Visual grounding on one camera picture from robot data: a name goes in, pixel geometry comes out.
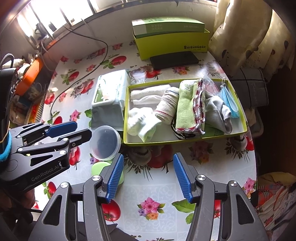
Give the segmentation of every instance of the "floral tablecloth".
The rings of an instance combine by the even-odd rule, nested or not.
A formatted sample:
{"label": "floral tablecloth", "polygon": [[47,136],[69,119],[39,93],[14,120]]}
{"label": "floral tablecloth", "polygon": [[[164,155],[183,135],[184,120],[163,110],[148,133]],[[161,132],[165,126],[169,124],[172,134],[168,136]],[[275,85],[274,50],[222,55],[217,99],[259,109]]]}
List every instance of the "floral tablecloth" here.
{"label": "floral tablecloth", "polygon": [[[226,77],[210,53],[196,53],[197,65],[154,70],[149,60],[141,61],[134,41],[109,47],[106,60],[94,73],[67,89],[75,81],[92,71],[102,60],[106,48],[83,59],[62,57],[45,100],[42,119],[46,123],[76,121],[78,130],[88,128],[91,121],[91,101],[98,76],[111,71],[126,69],[131,84],[157,80],[197,78],[205,74],[212,78]],[[54,99],[63,93],[50,108]],[[55,141],[44,139],[42,142]],[[200,141],[153,147],[121,146],[125,157],[125,181],[118,188],[116,197],[104,207],[107,224],[118,228],[140,241],[186,239],[193,217],[194,204],[183,197],[178,184],[172,158],[181,152],[188,164],[213,181],[227,183],[236,180],[248,197],[256,189],[256,162],[250,134],[230,139]],[[36,207],[41,210],[60,183],[85,182],[91,177],[91,167],[97,162],[90,154],[88,143],[71,150],[71,167],[43,185],[35,188]],[[79,220],[83,220],[79,204]],[[212,240],[219,231],[220,201],[215,201]]]}

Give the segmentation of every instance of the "container lid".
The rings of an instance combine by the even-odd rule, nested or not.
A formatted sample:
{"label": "container lid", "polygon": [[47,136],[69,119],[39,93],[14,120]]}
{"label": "container lid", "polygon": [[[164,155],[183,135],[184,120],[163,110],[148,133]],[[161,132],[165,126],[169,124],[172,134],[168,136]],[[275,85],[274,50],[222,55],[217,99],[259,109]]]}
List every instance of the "container lid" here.
{"label": "container lid", "polygon": [[110,126],[97,128],[89,141],[92,155],[101,160],[109,161],[119,152],[121,138],[119,133]]}

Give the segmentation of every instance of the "blue gripper pad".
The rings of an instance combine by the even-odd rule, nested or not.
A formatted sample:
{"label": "blue gripper pad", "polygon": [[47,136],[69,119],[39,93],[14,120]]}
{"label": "blue gripper pad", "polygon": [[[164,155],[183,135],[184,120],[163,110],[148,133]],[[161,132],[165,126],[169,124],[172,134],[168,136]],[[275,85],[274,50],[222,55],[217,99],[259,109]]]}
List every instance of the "blue gripper pad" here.
{"label": "blue gripper pad", "polygon": [[186,171],[184,170],[184,167],[183,167],[183,165],[187,165],[187,164],[184,161],[184,159],[181,161],[179,159],[178,155],[175,154],[174,159],[173,159],[173,165],[174,165],[175,173],[177,175],[183,196],[190,203],[193,199],[193,196],[191,193],[191,182],[190,182],[190,180],[186,174]]}
{"label": "blue gripper pad", "polygon": [[117,159],[117,163],[115,164],[113,172],[107,183],[106,200],[108,203],[110,203],[111,200],[115,197],[119,179],[123,171],[123,167],[124,167],[124,158],[123,158],[123,155],[120,155],[119,158]]}
{"label": "blue gripper pad", "polygon": [[65,123],[60,123],[54,126],[50,126],[48,131],[46,131],[47,137],[58,137],[61,135],[68,134],[70,132],[76,131],[77,123],[75,121],[68,121]]}

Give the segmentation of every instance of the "orange lid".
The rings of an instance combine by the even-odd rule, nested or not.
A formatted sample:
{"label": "orange lid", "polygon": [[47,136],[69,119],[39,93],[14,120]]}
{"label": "orange lid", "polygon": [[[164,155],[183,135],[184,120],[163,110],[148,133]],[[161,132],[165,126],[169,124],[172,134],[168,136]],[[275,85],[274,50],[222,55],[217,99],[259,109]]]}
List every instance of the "orange lid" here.
{"label": "orange lid", "polygon": [[15,91],[16,95],[20,95],[20,96],[24,95],[24,93],[30,88],[30,86],[36,79],[42,67],[43,67],[42,60],[39,57],[36,58],[33,64],[25,73],[23,79],[18,83]]}

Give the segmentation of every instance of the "curtain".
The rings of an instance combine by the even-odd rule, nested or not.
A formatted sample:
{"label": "curtain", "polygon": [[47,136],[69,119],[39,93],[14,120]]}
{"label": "curtain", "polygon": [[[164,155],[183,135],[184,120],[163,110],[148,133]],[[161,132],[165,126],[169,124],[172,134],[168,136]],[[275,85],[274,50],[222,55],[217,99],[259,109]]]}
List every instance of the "curtain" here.
{"label": "curtain", "polygon": [[260,68],[269,81],[279,68],[292,67],[295,42],[263,0],[219,0],[209,52],[228,76],[242,66]]}

